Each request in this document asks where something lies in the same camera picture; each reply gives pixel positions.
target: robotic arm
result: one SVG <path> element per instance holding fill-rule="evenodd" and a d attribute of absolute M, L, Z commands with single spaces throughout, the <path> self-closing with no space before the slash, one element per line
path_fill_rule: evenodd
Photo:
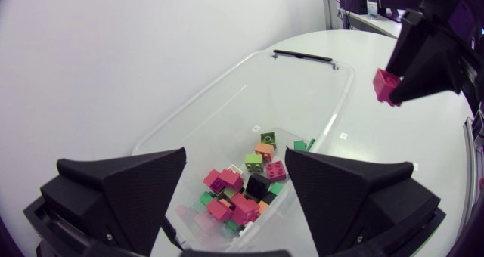
<path fill-rule="evenodd" d="M 484 99 L 484 3 L 423 0 L 408 10 L 386 71 L 402 81 L 389 95 L 398 104 L 440 91 L 462 90 L 474 114 Z"/>

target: green lego brick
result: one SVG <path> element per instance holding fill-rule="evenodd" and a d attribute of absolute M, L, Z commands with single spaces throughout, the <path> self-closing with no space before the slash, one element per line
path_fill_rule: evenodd
<path fill-rule="evenodd" d="M 232 219 L 226 222 L 226 225 L 233 231 L 241 231 L 244 226 L 237 225 Z"/>
<path fill-rule="evenodd" d="M 282 185 L 278 182 L 275 182 L 275 183 L 272 184 L 269 192 L 272 192 L 274 195 L 278 195 L 281 192 L 283 187 L 284 187 L 284 185 Z"/>
<path fill-rule="evenodd" d="M 267 132 L 260 135 L 260 142 L 263 144 L 270 144 L 275 149 L 275 133 Z"/>
<path fill-rule="evenodd" d="M 232 198 L 233 196 L 235 196 L 237 192 L 234 189 L 227 187 L 222 191 L 222 193 L 226 195 L 228 198 Z"/>
<path fill-rule="evenodd" d="M 303 140 L 294 142 L 294 149 L 295 150 L 306 151 L 306 148 L 307 148 L 306 143 Z"/>
<path fill-rule="evenodd" d="M 309 150 L 311 149 L 312 145 L 313 145 L 315 142 L 316 142 L 316 140 L 315 140 L 315 139 L 311 139 L 311 141 L 310 141 L 310 142 L 309 142 L 309 144 L 308 144 L 308 148 L 307 148 L 307 150 L 306 150 L 306 151 L 309 151 Z"/>
<path fill-rule="evenodd" d="M 261 154 L 249 154 L 245 156 L 245 166 L 249 172 L 262 172 L 262 155 Z"/>
<path fill-rule="evenodd" d="M 209 193 L 203 192 L 203 194 L 198 198 L 205 206 L 208 205 L 210 200 L 213 200 L 214 197 L 212 197 Z"/>
<path fill-rule="evenodd" d="M 206 211 L 205 204 L 201 203 L 200 201 L 195 201 L 191 208 L 197 211 L 197 213 Z"/>

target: white table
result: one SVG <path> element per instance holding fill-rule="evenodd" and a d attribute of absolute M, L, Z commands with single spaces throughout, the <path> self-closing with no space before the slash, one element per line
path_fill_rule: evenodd
<path fill-rule="evenodd" d="M 380 33 L 389 37 L 398 38 L 402 30 L 402 24 L 378 15 L 377 20 L 371 20 L 368 15 L 349 14 L 349 23 L 357 29 Z"/>
<path fill-rule="evenodd" d="M 333 30 L 293 37 L 269 49 L 332 57 L 354 68 L 351 95 L 330 133 L 330 144 L 319 151 L 378 163 L 418 163 L 412 177 L 442 199 L 439 207 L 447 216 L 417 255 L 443 256 L 454 244 L 464 208 L 467 168 L 462 125 L 471 112 L 464 96 L 451 92 L 405 102 L 400 108 L 378 102 L 372 79 L 378 67 L 386 67 L 395 44 L 395 39 L 378 34 Z M 285 249 L 294 256 L 316 255 L 312 241 L 301 238 L 309 231 L 301 212 L 298 207 L 298 222 L 288 219 L 281 226 L 286 231 L 277 232 L 274 239 L 290 239 L 293 243 Z M 152 255 L 176 255 L 178 250 L 160 233 Z"/>

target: lime green lego brick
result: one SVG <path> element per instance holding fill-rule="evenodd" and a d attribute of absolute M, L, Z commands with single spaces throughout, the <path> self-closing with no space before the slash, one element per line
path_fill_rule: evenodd
<path fill-rule="evenodd" d="M 235 196 L 235 194 L 237 193 L 234 189 L 232 188 L 225 188 L 223 191 L 223 194 L 226 195 L 228 198 L 232 198 L 233 196 Z"/>
<path fill-rule="evenodd" d="M 306 151 L 306 148 L 307 148 L 306 143 L 303 140 L 294 142 L 294 149 L 295 150 Z"/>
<path fill-rule="evenodd" d="M 207 192 L 203 192 L 203 194 L 198 198 L 205 206 L 207 206 L 210 200 L 214 198 Z"/>
<path fill-rule="evenodd" d="M 275 183 L 272 184 L 269 192 L 272 192 L 274 195 L 278 195 L 281 192 L 283 187 L 284 187 L 284 185 L 282 185 L 278 182 L 275 182 Z"/>
<path fill-rule="evenodd" d="M 245 156 L 245 166 L 249 172 L 262 172 L 262 155 L 261 154 L 249 154 Z"/>
<path fill-rule="evenodd" d="M 309 142 L 309 144 L 308 144 L 308 148 L 307 148 L 307 150 L 306 150 L 306 151 L 309 151 L 309 150 L 311 149 L 312 145 L 313 145 L 315 142 L 316 142 L 316 140 L 315 140 L 315 139 L 311 139 L 311 141 L 310 141 L 310 142 Z"/>
<path fill-rule="evenodd" d="M 275 133 L 274 132 L 262 133 L 260 135 L 260 142 L 263 144 L 270 144 L 274 146 L 274 149 L 275 149 Z"/>

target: magenta lego brick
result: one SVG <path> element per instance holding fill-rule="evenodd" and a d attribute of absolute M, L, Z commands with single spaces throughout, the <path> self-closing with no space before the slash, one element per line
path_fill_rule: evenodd
<path fill-rule="evenodd" d="M 219 221 L 229 221 L 232 217 L 232 210 L 230 210 L 225 204 L 218 200 L 211 200 L 206 206 L 208 213 L 213 215 L 213 217 Z"/>
<path fill-rule="evenodd" d="M 286 169 L 284 169 L 282 161 L 269 163 L 267 166 L 265 166 L 265 172 L 267 174 L 267 178 L 272 182 L 282 181 L 287 178 Z"/>
<path fill-rule="evenodd" d="M 231 199 L 230 201 L 235 205 L 235 206 L 238 206 L 240 204 L 244 204 L 245 201 L 246 201 L 246 198 L 244 197 L 243 194 L 241 193 L 236 193 Z"/>
<path fill-rule="evenodd" d="M 220 228 L 220 222 L 213 218 L 208 212 L 200 212 L 195 216 L 195 222 L 208 234 L 213 233 Z"/>
<path fill-rule="evenodd" d="M 244 180 L 239 173 L 234 173 L 231 170 L 223 169 L 219 175 L 219 179 L 224 182 L 226 187 L 230 187 L 237 192 L 244 185 Z"/>
<path fill-rule="evenodd" d="M 401 103 L 394 104 L 390 100 L 390 94 L 400 84 L 400 78 L 385 70 L 378 69 L 375 77 L 373 78 L 373 87 L 377 93 L 377 99 L 379 102 L 388 102 L 390 106 L 399 106 Z"/>
<path fill-rule="evenodd" d="M 238 225 L 245 225 L 247 222 L 254 222 L 259 216 L 259 204 L 253 200 L 246 200 L 236 205 L 232 220 Z"/>
<path fill-rule="evenodd" d="M 219 178 L 220 173 L 213 169 L 210 173 L 203 179 L 203 183 L 212 189 L 213 192 L 219 193 L 225 186 L 224 182 Z"/>

